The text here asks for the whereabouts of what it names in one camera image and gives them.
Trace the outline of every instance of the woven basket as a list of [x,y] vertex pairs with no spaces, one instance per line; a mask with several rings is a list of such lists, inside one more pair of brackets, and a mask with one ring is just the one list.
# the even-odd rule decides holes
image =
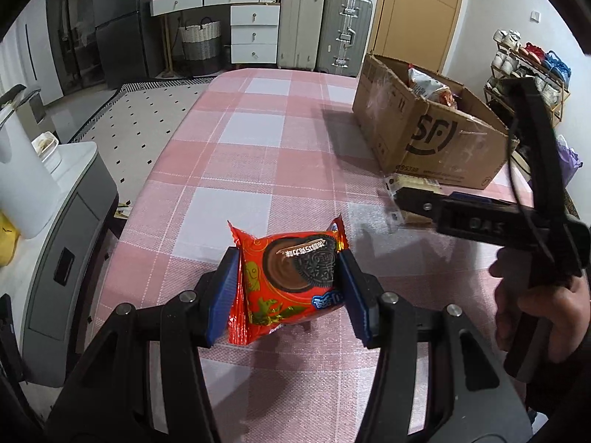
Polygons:
[[202,24],[179,28],[185,59],[201,61],[218,56],[222,51],[222,25],[204,18]]

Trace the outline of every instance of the plastic container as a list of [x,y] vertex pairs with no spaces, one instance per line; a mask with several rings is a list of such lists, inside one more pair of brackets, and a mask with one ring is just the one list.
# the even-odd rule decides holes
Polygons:
[[61,163],[60,151],[57,148],[60,141],[53,133],[46,131],[35,138],[31,144],[48,172],[53,173]]
[[14,107],[0,111],[0,208],[23,238],[34,238],[54,214],[60,187],[37,156]]

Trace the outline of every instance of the red snack wrapper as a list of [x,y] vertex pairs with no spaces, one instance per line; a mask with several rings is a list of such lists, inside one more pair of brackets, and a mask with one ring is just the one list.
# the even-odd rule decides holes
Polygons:
[[229,341],[248,345],[279,325],[316,318],[343,303],[335,288],[336,254],[349,247],[341,217],[326,231],[255,238],[232,226],[240,249]]

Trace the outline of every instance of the gray suitcase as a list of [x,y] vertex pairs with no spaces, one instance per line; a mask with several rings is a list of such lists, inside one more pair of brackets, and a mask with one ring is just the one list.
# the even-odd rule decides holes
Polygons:
[[316,69],[357,76],[371,23],[371,0],[324,0]]
[[324,0],[281,0],[277,66],[314,70]]

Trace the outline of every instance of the blue shoe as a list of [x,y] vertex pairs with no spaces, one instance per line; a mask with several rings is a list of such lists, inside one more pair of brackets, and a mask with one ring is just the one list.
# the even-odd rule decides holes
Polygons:
[[558,57],[558,55],[554,51],[549,51],[546,53],[546,58],[542,62],[542,65],[550,70],[550,73],[553,73],[562,81],[564,81],[564,86],[568,89],[568,84],[570,83],[570,77],[572,75],[572,70],[566,66],[566,64]]

